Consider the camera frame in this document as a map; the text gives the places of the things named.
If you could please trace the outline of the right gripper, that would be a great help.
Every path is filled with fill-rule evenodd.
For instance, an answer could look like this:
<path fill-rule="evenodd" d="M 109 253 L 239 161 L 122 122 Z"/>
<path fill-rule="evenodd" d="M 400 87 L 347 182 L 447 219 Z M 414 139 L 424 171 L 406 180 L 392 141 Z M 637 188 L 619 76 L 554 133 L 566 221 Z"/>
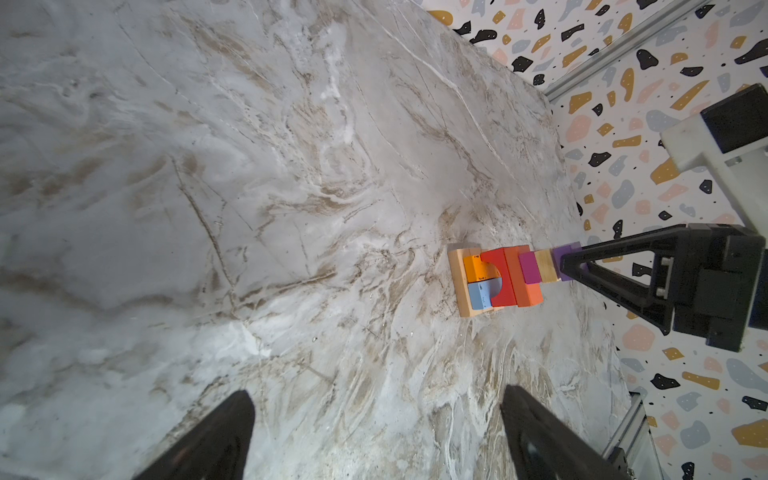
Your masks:
<path fill-rule="evenodd" d="M 657 327 L 732 352 L 741 349 L 756 303 L 766 239 L 741 226 L 677 224 L 583 246 L 563 272 Z M 644 284 L 596 263 L 654 252 L 663 275 Z"/>

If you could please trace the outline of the orange block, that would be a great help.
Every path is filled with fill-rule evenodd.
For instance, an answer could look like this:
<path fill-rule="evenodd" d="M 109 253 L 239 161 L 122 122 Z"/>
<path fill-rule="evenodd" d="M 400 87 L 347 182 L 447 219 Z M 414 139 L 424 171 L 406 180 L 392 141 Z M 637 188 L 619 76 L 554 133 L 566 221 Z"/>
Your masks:
<path fill-rule="evenodd" d="M 482 260 L 480 255 L 466 256 L 462 259 L 468 283 L 478 283 L 500 277 L 498 269 Z"/>

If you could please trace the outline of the orange-red block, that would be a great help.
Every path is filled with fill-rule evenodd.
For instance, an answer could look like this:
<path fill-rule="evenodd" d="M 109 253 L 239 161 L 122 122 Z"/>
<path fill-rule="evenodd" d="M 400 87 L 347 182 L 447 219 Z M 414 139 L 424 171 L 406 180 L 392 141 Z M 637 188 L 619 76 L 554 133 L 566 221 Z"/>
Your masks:
<path fill-rule="evenodd" d="M 527 245 L 504 248 L 507 268 L 510 272 L 517 306 L 520 308 L 536 306 L 543 302 L 540 286 L 538 284 L 526 284 L 524 280 L 519 256 L 522 253 L 528 253 L 529 251 L 530 247 Z"/>

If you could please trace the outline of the light blue block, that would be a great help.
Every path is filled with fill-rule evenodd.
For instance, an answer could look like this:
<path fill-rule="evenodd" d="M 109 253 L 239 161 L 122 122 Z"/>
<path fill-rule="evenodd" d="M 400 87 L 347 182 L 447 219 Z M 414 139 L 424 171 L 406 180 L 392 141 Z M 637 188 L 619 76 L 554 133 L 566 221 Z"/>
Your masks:
<path fill-rule="evenodd" d="M 492 299 L 500 293 L 502 285 L 503 281 L 501 278 L 469 283 L 468 292 L 471 308 L 473 310 L 491 309 L 493 307 Z"/>

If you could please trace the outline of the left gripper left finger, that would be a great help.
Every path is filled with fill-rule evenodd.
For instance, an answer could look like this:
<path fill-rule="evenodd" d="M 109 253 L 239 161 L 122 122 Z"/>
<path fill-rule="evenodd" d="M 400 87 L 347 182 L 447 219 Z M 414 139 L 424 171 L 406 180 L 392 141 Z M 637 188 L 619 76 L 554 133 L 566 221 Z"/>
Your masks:
<path fill-rule="evenodd" d="M 241 479 L 254 423 L 251 397 L 236 391 L 136 477 Z"/>

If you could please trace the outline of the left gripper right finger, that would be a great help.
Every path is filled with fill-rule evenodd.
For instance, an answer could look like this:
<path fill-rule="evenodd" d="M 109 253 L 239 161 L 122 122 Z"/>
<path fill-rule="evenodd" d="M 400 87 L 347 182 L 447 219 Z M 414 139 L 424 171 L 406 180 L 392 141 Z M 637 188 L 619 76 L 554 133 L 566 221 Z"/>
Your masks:
<path fill-rule="evenodd" d="M 523 387 L 508 385 L 500 405 L 519 479 L 625 479 Z"/>

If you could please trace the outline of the red block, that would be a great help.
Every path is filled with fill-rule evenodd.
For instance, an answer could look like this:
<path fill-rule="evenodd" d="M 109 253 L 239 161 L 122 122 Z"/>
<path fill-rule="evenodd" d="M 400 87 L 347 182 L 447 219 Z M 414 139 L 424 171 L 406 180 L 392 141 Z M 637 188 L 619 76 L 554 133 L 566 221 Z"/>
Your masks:
<path fill-rule="evenodd" d="M 511 270 L 508 266 L 507 249 L 505 247 L 487 250 L 480 254 L 483 262 L 493 266 L 498 276 L 489 287 L 490 301 L 494 308 L 517 306 L 517 296 L 514 291 Z"/>

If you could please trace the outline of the small natural wood cube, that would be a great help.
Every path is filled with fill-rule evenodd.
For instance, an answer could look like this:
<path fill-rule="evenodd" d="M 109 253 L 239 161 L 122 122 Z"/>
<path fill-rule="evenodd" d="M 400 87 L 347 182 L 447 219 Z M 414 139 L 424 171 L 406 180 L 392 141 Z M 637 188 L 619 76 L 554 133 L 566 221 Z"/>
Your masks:
<path fill-rule="evenodd" d="M 537 250 L 534 252 L 537 262 L 541 282 L 544 284 L 560 281 L 560 277 L 555 267 L 554 257 L 551 249 Z"/>

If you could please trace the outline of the purple cube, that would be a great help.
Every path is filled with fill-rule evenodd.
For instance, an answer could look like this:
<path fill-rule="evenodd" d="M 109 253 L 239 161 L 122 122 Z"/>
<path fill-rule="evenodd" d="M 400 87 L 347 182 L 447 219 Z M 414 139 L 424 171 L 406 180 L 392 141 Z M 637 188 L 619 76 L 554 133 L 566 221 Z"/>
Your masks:
<path fill-rule="evenodd" d="M 567 255 L 581 252 L 582 250 L 583 250 L 583 246 L 580 242 L 573 242 L 570 244 L 561 245 L 561 246 L 555 247 L 552 250 L 552 257 L 553 257 L 555 271 L 560 281 L 563 281 L 563 282 L 572 281 L 572 278 L 568 276 L 562 269 L 563 258 Z"/>

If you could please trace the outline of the magenta cube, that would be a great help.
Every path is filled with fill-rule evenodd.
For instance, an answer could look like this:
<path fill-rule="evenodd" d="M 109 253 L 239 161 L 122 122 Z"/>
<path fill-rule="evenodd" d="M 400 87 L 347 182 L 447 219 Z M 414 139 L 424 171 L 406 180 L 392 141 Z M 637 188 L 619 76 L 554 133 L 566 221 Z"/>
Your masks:
<path fill-rule="evenodd" d="M 542 276 L 536 259 L 536 254 L 532 251 L 521 252 L 518 258 L 524 282 L 527 285 L 540 284 L 542 282 Z"/>

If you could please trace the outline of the natural wood block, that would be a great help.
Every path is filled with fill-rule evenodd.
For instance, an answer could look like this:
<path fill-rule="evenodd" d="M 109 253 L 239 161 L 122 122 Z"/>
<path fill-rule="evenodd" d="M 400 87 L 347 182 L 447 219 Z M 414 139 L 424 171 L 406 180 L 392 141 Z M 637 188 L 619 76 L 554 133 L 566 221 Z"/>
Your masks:
<path fill-rule="evenodd" d="M 493 310 L 492 307 L 474 309 L 471 305 L 470 292 L 466 278 L 466 269 L 463 259 L 467 256 L 479 255 L 482 252 L 477 243 L 450 244 L 447 255 L 450 265 L 451 277 L 456 293 L 458 314 L 461 318 L 472 318 Z"/>

